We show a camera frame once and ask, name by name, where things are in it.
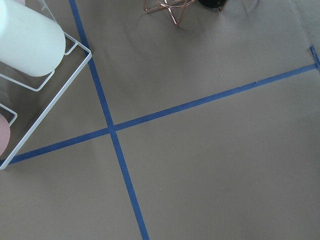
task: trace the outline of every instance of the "white candle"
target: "white candle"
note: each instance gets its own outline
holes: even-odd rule
[[[61,62],[66,39],[53,20],[14,0],[0,0],[0,61],[33,77]]]

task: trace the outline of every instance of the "blue painter's tape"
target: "blue painter's tape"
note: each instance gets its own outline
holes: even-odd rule
[[[310,47],[310,49],[311,49],[311,52],[312,52],[312,55],[313,55],[315,64],[316,64],[316,66],[317,66],[317,68],[318,68],[318,71],[319,71],[319,74],[320,74],[320,61],[319,61],[318,54],[317,54],[317,52],[316,52],[315,46],[312,45],[312,46]]]
[[[138,125],[138,124],[142,124],[142,123],[145,123],[145,122],[148,122],[151,120],[162,118],[162,117],[170,115],[170,114],[174,114],[174,113],[186,110],[186,109],[190,109],[190,108],[202,105],[202,104],[206,104],[206,103],[218,100],[218,99],[222,99],[222,98],[234,95],[234,94],[238,94],[238,93],[250,90],[250,89],[260,87],[262,85],[270,84],[270,83],[273,83],[273,82],[276,82],[276,81],[279,81],[282,79],[286,79],[286,78],[289,78],[289,77],[292,77],[292,76],[295,76],[295,75],[298,75],[301,73],[305,73],[307,71],[314,70],[314,69],[317,69],[316,64],[304,66],[304,67],[301,67],[301,68],[298,68],[298,69],[295,69],[292,71],[288,71],[288,72],[285,72],[285,73],[282,73],[279,75],[275,75],[275,76],[272,76],[269,78],[255,81],[255,82],[252,82],[252,83],[240,86],[240,87],[236,87],[236,88],[233,88],[233,89],[230,89],[227,91],[223,91],[223,92],[216,93],[216,94],[213,94],[210,96],[206,96],[206,97],[200,98],[198,100],[190,101],[190,102],[187,102],[187,103],[184,103],[184,104],[181,104],[178,106],[174,106],[174,107],[162,110],[162,111],[151,113],[146,116],[138,117],[136,119],[117,124],[114,126],[114,128],[116,131],[130,128],[130,127]]]
[[[104,129],[101,129],[101,130],[97,130],[97,131],[94,131],[94,132],[90,132],[90,133],[87,133],[87,134],[84,134],[84,135],[81,135],[81,136],[77,136],[77,137],[68,139],[68,140],[65,140],[65,141],[61,141],[61,142],[58,142],[58,143],[55,143],[55,144],[52,144],[52,145],[49,145],[49,146],[45,146],[45,147],[42,147],[42,148],[39,148],[39,149],[36,149],[36,150],[33,150],[33,151],[29,151],[29,152],[26,152],[26,153],[23,153],[23,154],[15,156],[12,159],[12,161],[10,162],[10,164],[18,163],[18,162],[21,162],[21,161],[26,160],[26,159],[30,159],[30,158],[33,158],[33,157],[36,157],[36,156],[40,156],[42,154],[46,154],[46,153],[50,153],[50,152],[55,151],[55,150],[63,149],[63,148],[66,148],[66,147],[69,147],[69,146],[72,146],[72,145],[75,145],[75,144],[78,144],[78,143],[82,143],[82,142],[88,141],[90,139],[95,139],[95,138],[101,137],[103,135],[107,135],[108,133],[109,133],[109,129],[108,128],[104,128]]]
[[[81,41],[87,48],[90,49],[90,46],[89,46],[89,43],[88,43],[88,40],[87,40],[87,36],[86,36],[85,30],[84,30],[84,27],[83,27],[83,24],[82,24],[80,15],[79,15],[79,11],[78,11],[76,2],[75,2],[75,0],[69,0],[69,3],[70,3],[70,6],[71,6],[71,10],[72,10],[72,13],[73,13],[73,16],[74,16],[75,24],[76,24],[76,27],[78,29]],[[143,240],[149,240],[149,235],[148,235],[148,232],[147,232],[145,221],[143,219],[143,216],[142,216],[142,213],[141,213],[141,210],[140,210],[140,207],[139,207],[139,203],[138,203],[138,199],[137,199],[137,196],[136,196],[136,193],[135,193],[135,189],[134,189],[134,186],[133,186],[132,181],[131,181],[131,177],[130,177],[130,174],[129,174],[129,171],[128,171],[126,160],[125,160],[123,151],[121,149],[121,145],[120,145],[120,142],[119,142],[119,139],[118,139],[118,136],[117,136],[117,132],[115,130],[115,125],[114,125],[114,122],[113,122],[113,119],[112,119],[112,116],[111,116],[111,113],[110,113],[110,110],[109,110],[109,107],[108,107],[107,99],[106,99],[106,96],[104,94],[104,91],[103,91],[103,88],[102,88],[102,85],[101,85],[101,81],[100,81],[100,78],[99,78],[99,75],[98,75],[97,68],[95,66],[94,59],[92,58],[89,61],[88,64],[89,64],[89,68],[90,68],[90,71],[91,71],[91,75],[92,75],[92,78],[93,78],[93,81],[94,81],[94,85],[95,85],[99,100],[100,100],[100,103],[101,103],[102,111],[103,111],[106,123],[108,125],[108,129],[109,129],[109,132],[110,132],[110,136],[111,136],[111,139],[112,139],[114,150],[115,150],[115,153],[116,153],[119,165],[120,165],[120,169],[121,169],[121,172],[122,172],[124,183],[125,183],[126,189],[128,191],[128,195],[129,195],[129,198],[130,198],[130,201],[131,201],[131,205],[132,205],[132,208],[133,208],[133,211],[134,211],[134,215],[135,215],[138,227],[140,229],[140,233],[141,233],[142,239]]]
[[[120,145],[116,131],[114,130],[114,132],[111,132],[110,136],[111,136],[111,139],[113,142],[115,153],[116,153],[116,156],[117,156],[120,168],[121,168],[121,172],[122,172],[122,175],[124,178],[125,186],[126,186],[126,189],[128,191],[129,197],[130,197],[130,201],[132,204],[132,208],[134,211],[136,221],[137,221],[139,229],[140,229],[142,239],[149,240],[149,235],[148,235],[148,231],[146,228],[146,224],[145,224],[144,218],[143,218],[141,210],[140,210],[139,202],[138,202],[138,199],[137,199],[137,196],[135,193],[134,186],[131,181],[129,170],[128,170],[126,160],[125,160],[123,151],[121,149],[121,145]]]

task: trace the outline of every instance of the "black object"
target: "black object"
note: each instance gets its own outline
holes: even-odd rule
[[[199,3],[202,5],[213,8],[213,9],[219,9],[221,10],[224,5],[227,3],[227,0],[198,0]]]

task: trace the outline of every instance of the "floor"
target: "floor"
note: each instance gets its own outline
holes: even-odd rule
[[[46,2],[93,59],[0,172],[2,240],[320,239],[318,0],[195,2],[180,27],[142,0]],[[2,94],[9,148],[74,55]]]

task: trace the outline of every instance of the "white wire rack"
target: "white wire rack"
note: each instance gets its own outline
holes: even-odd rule
[[[15,111],[13,111],[12,109],[8,108],[7,106],[3,105],[0,103],[0,107],[7,110],[9,113],[13,114],[13,118],[11,119],[11,121],[9,122],[9,126],[11,127],[11,125],[15,122],[15,120],[18,117],[18,113],[16,113]]]
[[[37,2],[41,5],[41,10],[43,12],[43,15],[56,20],[54,16],[52,15],[50,9],[48,8],[47,4],[44,0],[37,0]],[[92,58],[91,51],[85,47],[83,44],[81,44],[79,41],[75,40],[72,36],[70,36],[67,33],[64,33],[64,36],[73,42],[72,47],[64,53],[65,56],[69,55],[76,47],[82,48],[86,52],[86,57],[84,60],[80,63],[80,65],[76,68],[76,70],[71,74],[69,79],[63,84],[63,86],[59,89],[57,94],[53,97],[53,99],[50,101],[50,103],[47,105],[47,107],[44,109],[44,111],[39,115],[39,117],[35,120],[35,122],[32,124],[32,126],[27,130],[25,135],[22,137],[22,139],[18,142],[18,144],[13,148],[11,153],[9,153],[8,157],[4,160],[2,165],[0,166],[0,170],[4,170],[7,165],[11,162],[11,160],[14,158],[14,156],[17,154],[17,152],[20,150],[20,148],[24,145],[24,143],[27,141],[27,139],[30,137],[30,135],[35,131],[35,129],[39,126],[41,121],[45,118],[45,116],[48,114],[48,112],[52,109],[52,107],[57,103],[59,98],[62,96],[62,94],[67,90],[67,88],[70,86],[70,84],[73,82],[73,80],[77,77],[77,75],[81,72],[81,70],[85,67],[85,65],[89,62],[89,60]],[[39,92],[43,87],[47,84],[47,82],[50,80],[50,78],[54,75],[55,70],[53,70],[46,79],[40,84],[38,88],[31,87],[29,85],[26,85],[16,79],[13,79],[9,76],[6,76],[2,73],[0,73],[0,77],[17,84],[20,87],[24,87],[26,89],[29,89],[33,92]],[[7,110],[11,114],[13,114],[13,119],[10,121],[9,125],[11,126],[14,121],[17,119],[18,114],[13,111],[12,109],[8,108],[7,106],[0,103],[0,107]]]

